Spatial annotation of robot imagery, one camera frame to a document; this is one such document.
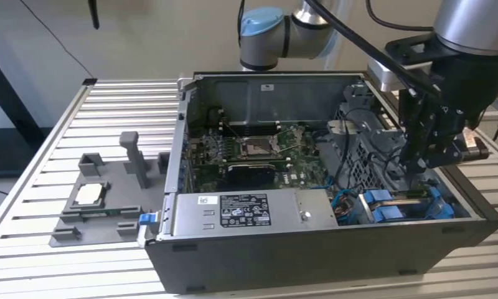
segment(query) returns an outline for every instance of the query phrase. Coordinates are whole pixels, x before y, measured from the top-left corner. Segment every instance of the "motherboard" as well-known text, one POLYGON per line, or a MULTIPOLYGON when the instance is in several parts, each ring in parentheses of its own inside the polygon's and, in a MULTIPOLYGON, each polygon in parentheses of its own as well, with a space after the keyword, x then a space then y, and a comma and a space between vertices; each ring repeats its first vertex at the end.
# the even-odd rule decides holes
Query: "motherboard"
POLYGON ((329 185, 328 170, 307 126, 247 132, 224 126, 191 139, 195 192, 311 189, 329 185), (247 135, 247 133, 273 133, 247 135))

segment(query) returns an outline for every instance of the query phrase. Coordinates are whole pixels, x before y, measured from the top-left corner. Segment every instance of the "blue clip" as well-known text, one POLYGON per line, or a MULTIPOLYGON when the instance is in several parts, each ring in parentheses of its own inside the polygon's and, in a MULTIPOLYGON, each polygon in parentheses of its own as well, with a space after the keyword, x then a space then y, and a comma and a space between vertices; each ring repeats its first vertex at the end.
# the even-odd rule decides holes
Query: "blue clip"
POLYGON ((152 225, 158 223, 158 213, 142 214, 139 218, 140 225, 152 225))

